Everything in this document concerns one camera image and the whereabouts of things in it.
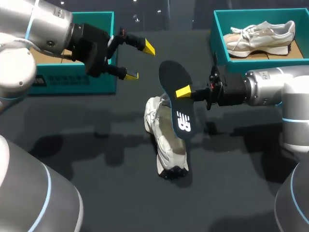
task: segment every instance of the shoe sole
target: shoe sole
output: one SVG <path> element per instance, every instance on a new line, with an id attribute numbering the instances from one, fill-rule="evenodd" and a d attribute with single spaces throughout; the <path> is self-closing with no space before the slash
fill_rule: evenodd
<path id="1" fill-rule="evenodd" d="M 271 55 L 280 55 L 280 56 L 286 56 L 289 54 L 289 51 L 291 46 L 283 46 L 283 47 L 259 47 L 256 49 L 253 49 L 251 51 L 243 51 L 243 52 L 237 52 L 237 51 L 231 51 L 228 50 L 228 53 L 232 56 L 239 57 L 239 58 L 246 58 L 248 55 L 250 55 L 252 52 L 265 52 Z"/>
<path id="2" fill-rule="evenodd" d="M 164 178 L 165 180 L 173 180 L 173 179 L 179 179 L 181 177 L 185 177 L 188 175 L 189 171 L 188 171 L 188 164 L 187 161 L 185 161 L 185 168 L 180 168 L 179 166 L 174 166 L 171 169 L 164 169 L 160 159 L 158 157 L 159 155 L 156 156 L 156 164 L 157 164 L 157 168 L 158 168 L 158 174 L 159 177 Z"/>

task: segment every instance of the dark background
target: dark background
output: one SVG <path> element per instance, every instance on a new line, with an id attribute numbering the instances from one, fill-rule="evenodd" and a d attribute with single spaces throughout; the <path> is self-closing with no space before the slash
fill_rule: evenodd
<path id="1" fill-rule="evenodd" d="M 48 1 L 70 11 L 114 11 L 115 25 L 130 31 L 210 29 L 214 10 L 309 7 L 308 0 Z"/>

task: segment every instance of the sneaker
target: sneaker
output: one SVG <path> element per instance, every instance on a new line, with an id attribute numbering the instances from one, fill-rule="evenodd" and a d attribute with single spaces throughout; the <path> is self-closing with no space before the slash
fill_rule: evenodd
<path id="1" fill-rule="evenodd" d="M 174 179 L 188 174 L 187 153 L 184 140 L 176 137 L 170 107 L 161 97 L 147 101 L 144 115 L 145 129 L 154 135 L 158 154 L 156 164 L 159 176 Z"/>
<path id="2" fill-rule="evenodd" d="M 272 25 L 268 22 L 250 25 L 245 29 L 231 28 L 224 36 L 227 51 L 235 57 L 245 58 L 254 51 L 273 55 L 287 55 L 295 36 L 295 23 Z"/>

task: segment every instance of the teal shoe box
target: teal shoe box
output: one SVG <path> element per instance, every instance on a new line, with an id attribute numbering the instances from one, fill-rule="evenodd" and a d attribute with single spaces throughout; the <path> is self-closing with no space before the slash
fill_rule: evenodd
<path id="1" fill-rule="evenodd" d="M 290 20 L 295 22 L 295 42 L 303 58 L 232 60 L 229 57 L 223 36 L 231 33 L 231 27 L 243 29 L 264 21 L 270 24 L 285 24 Z M 217 65 L 226 65 L 231 73 L 245 75 L 247 71 L 254 69 L 309 65 L 309 12 L 306 8 L 214 11 L 210 45 Z"/>
<path id="2" fill-rule="evenodd" d="M 74 12 L 74 23 L 88 23 L 114 33 L 114 12 Z M 108 61 L 116 65 L 117 52 Z M 94 78 L 85 74 L 81 62 L 44 63 L 37 65 L 36 80 L 30 90 L 30 95 L 37 94 L 114 94 L 116 92 L 116 77 L 102 74 Z"/>

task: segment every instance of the robotic arm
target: robotic arm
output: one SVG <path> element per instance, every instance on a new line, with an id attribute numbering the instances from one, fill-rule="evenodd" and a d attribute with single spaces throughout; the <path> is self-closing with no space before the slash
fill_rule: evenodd
<path id="1" fill-rule="evenodd" d="M 29 48 L 52 57 L 80 61 L 92 77 L 109 73 L 121 80 L 138 79 L 137 72 L 108 64 L 120 44 L 145 53 L 155 49 L 141 37 L 120 29 L 115 36 L 87 23 L 73 23 L 71 12 L 43 0 L 0 1 L 0 114 L 22 100 L 36 76 Z M 67 49 L 72 55 L 62 55 Z"/>
<path id="2" fill-rule="evenodd" d="M 177 70 L 183 69 L 173 63 Z M 207 109 L 213 104 L 219 106 L 247 104 L 270 106 L 282 104 L 283 142 L 292 151 L 306 154 L 309 151 L 309 66 L 289 66 L 248 71 L 245 78 L 239 73 L 228 73 L 225 66 L 214 65 L 206 87 L 196 89 L 188 74 L 182 88 L 167 90 L 167 75 L 161 75 L 160 82 L 170 98 L 175 111 L 186 112 L 184 117 L 173 115 L 173 127 L 177 136 L 183 139 L 195 134 L 193 102 L 206 101 Z M 180 130 L 181 124 L 189 124 L 190 131 Z"/>

